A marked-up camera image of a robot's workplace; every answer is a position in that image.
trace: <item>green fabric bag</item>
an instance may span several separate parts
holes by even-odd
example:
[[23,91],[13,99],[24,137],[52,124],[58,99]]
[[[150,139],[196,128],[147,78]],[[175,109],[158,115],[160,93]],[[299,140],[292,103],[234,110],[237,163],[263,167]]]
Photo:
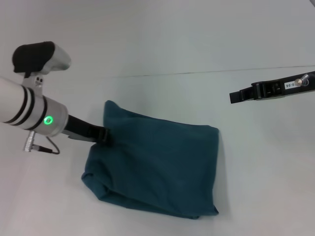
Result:
[[197,219],[216,215],[219,130],[146,117],[107,101],[111,146],[91,147],[82,181],[101,201]]

